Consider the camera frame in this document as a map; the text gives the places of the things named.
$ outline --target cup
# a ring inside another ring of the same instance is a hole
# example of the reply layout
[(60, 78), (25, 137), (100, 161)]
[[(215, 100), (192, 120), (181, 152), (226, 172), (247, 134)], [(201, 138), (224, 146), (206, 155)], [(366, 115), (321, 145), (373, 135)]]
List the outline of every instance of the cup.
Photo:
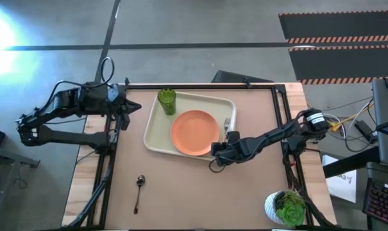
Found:
[(156, 98), (160, 102), (165, 114), (169, 116), (175, 114), (175, 90), (172, 90), (170, 88), (164, 88), (160, 90), (160, 92), (158, 92)]

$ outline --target concrete floor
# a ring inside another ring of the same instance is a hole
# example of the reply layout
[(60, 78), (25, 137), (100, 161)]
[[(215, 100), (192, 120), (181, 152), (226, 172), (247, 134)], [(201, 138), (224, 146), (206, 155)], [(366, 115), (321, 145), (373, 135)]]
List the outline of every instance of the concrete floor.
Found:
[[(113, 4), (114, 0), (2, 0), (0, 46), (104, 44)], [(278, 13), (353, 10), (388, 10), (388, 0), (122, 0), (111, 44), (284, 42)], [(113, 81), (129, 77), (133, 83), (209, 82), (219, 69), (273, 81), (296, 81), (285, 48), (115, 50), (108, 54), (116, 65)], [(0, 230), (60, 226), (78, 146), (25, 147), (13, 122), (21, 113), (44, 104), (58, 80), (93, 80), (100, 55), (101, 50), (0, 51), (0, 130), (7, 134), (3, 147), (41, 160), (38, 169), (22, 168), (28, 187), (20, 190), (15, 186), (6, 195)], [(371, 96), (370, 84), (304, 89), (310, 104), (320, 109)], [(329, 112), (350, 116), (364, 103)], [(359, 119), (373, 126), (367, 114)], [(83, 127), (83, 121), (57, 126), (72, 132), (82, 132)], [(351, 142), (352, 148), (362, 145)], [(321, 141), (319, 147), (343, 157), (352, 155), (332, 137)], [(338, 224), (366, 227), (365, 215), (334, 201)]]

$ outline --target metal spoon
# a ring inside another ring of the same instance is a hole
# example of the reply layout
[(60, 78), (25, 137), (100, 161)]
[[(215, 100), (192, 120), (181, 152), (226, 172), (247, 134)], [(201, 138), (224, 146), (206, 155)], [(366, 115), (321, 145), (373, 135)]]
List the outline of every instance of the metal spoon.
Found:
[(135, 203), (134, 214), (138, 214), (138, 204), (139, 204), (139, 200), (140, 200), (140, 190), (141, 190), (141, 186), (143, 186), (144, 184), (145, 184), (145, 176), (144, 175), (138, 176), (138, 178), (137, 178), (138, 196), (137, 196), (137, 202)]

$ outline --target orange plate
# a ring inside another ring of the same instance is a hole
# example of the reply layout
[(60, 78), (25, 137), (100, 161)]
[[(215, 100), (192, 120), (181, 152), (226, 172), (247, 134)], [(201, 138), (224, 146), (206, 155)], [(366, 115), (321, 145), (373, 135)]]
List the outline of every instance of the orange plate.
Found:
[(180, 152), (187, 155), (207, 154), (211, 151), (211, 143), (217, 142), (218, 138), (217, 121), (200, 110), (182, 113), (171, 126), (171, 140)]

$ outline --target striped floor mat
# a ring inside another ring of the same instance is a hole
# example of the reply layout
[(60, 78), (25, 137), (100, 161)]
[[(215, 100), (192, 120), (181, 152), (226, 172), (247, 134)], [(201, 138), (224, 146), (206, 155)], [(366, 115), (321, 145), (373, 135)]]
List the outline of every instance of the striped floor mat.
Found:
[(388, 45), (295, 47), (289, 54), (296, 79), (305, 85), (388, 78)]
[(291, 44), (388, 41), (388, 11), (281, 13)]

